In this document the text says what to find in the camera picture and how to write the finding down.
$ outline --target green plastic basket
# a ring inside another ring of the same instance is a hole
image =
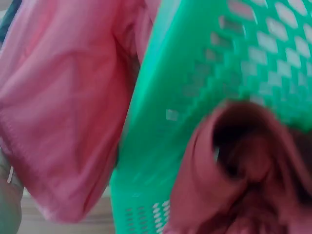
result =
[[[223,100],[312,126],[311,1],[163,0],[111,180],[117,234],[162,232],[187,142]]]

